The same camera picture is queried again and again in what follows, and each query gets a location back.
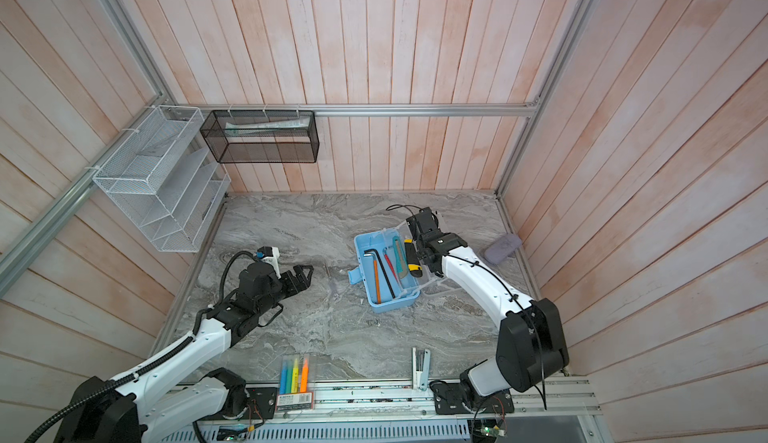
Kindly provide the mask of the black hex key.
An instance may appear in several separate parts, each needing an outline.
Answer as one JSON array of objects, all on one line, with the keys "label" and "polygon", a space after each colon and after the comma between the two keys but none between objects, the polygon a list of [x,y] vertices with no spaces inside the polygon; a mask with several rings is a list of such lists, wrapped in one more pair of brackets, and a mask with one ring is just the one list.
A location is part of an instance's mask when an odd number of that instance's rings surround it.
[{"label": "black hex key", "polygon": [[371,258],[372,260],[373,260],[373,257],[375,256],[377,258],[377,260],[378,260],[378,264],[379,264],[379,279],[380,279],[380,287],[381,287],[381,301],[382,301],[381,303],[384,302],[384,300],[383,300],[383,291],[384,290],[388,291],[390,299],[393,300],[395,298],[394,288],[393,288],[392,283],[391,283],[391,281],[389,279],[389,276],[387,275],[386,270],[385,270],[385,268],[383,266],[383,259],[382,259],[381,255],[380,255],[380,253],[378,252],[377,249],[371,248],[371,249],[365,250],[363,252],[363,255],[365,257]]}]

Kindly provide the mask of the large black yellow screwdriver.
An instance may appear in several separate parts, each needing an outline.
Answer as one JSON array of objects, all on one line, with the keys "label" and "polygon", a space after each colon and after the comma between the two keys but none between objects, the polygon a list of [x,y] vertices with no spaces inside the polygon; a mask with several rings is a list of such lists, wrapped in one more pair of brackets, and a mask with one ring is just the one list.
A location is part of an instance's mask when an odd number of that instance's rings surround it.
[{"label": "large black yellow screwdriver", "polygon": [[410,239],[406,239],[404,241],[404,249],[409,274],[416,279],[422,278],[423,270],[414,242]]}]

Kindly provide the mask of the teal handled tool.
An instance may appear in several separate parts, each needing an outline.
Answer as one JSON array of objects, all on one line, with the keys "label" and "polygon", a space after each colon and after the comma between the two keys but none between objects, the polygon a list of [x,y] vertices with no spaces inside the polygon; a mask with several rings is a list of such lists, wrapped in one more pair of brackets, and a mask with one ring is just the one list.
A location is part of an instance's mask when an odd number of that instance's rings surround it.
[{"label": "teal handled tool", "polygon": [[409,274],[403,243],[399,236],[394,236],[392,240],[393,251],[395,254],[396,272],[399,278],[405,278]]}]

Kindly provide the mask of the blue plastic tool box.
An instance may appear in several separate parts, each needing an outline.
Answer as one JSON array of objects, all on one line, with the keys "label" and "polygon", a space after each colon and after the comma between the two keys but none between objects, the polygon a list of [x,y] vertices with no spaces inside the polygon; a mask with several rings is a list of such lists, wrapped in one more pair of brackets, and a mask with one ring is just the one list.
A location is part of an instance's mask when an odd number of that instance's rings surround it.
[{"label": "blue plastic tool box", "polygon": [[425,265],[420,266],[419,276],[414,275],[408,266],[406,243],[415,243],[407,222],[353,239],[357,267],[348,272],[349,282],[364,286],[374,313],[408,307],[423,289],[444,280]]}]

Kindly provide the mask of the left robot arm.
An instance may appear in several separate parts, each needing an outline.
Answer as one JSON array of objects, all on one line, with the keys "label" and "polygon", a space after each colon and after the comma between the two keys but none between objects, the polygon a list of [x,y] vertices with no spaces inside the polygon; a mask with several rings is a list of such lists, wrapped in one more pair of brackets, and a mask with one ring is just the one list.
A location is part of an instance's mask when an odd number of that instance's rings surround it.
[{"label": "left robot arm", "polygon": [[266,313],[279,316],[283,300],[307,290],[314,269],[296,265],[282,274],[261,260],[240,275],[238,288],[220,293],[201,309],[185,336],[156,355],[109,380],[92,377],[70,403],[28,436],[38,441],[57,430],[58,442],[157,442],[211,415],[238,419],[252,411],[245,380],[225,368],[207,373],[192,387],[175,386],[204,363],[264,327]]}]

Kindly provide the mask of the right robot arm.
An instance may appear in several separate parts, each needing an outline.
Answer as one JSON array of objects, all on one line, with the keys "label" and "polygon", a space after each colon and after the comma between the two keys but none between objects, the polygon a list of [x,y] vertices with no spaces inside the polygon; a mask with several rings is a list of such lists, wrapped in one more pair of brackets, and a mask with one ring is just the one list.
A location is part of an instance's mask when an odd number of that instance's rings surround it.
[{"label": "right robot arm", "polygon": [[406,219],[418,263],[463,288],[498,326],[495,356],[467,370],[456,385],[477,410],[500,392],[523,393],[565,369],[570,356],[556,305],[506,283],[455,233],[446,233],[428,207]]}]

